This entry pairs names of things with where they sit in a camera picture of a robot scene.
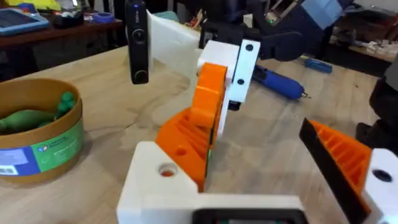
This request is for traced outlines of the orange white left gripper right finger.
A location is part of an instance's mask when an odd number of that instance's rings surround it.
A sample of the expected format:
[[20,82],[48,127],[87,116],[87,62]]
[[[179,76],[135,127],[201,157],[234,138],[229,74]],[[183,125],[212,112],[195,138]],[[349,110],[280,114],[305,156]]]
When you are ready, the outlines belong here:
[[299,138],[349,223],[397,224],[397,156],[315,120],[304,119]]

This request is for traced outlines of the finger of the orange white right gripper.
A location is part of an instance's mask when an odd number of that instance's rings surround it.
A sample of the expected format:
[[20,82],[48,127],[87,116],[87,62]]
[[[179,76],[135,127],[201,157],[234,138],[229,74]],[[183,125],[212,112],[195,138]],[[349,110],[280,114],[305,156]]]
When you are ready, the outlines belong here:
[[211,146],[217,140],[223,102],[246,100],[260,46],[247,39],[240,46],[210,40],[200,54],[189,122],[210,132]]
[[222,137],[223,132],[224,132],[224,127],[226,124],[226,117],[229,111],[239,111],[241,106],[240,102],[237,101],[228,101],[228,102],[223,102],[222,107],[221,107],[221,114],[220,114],[220,119],[218,122],[218,128],[217,128],[217,139]]

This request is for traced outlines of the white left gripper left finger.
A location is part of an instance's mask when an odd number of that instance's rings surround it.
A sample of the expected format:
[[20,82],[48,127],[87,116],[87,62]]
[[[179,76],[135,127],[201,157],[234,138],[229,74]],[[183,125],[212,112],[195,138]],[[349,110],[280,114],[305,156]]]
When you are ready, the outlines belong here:
[[191,223],[197,184],[156,143],[140,142],[117,206],[119,223]]

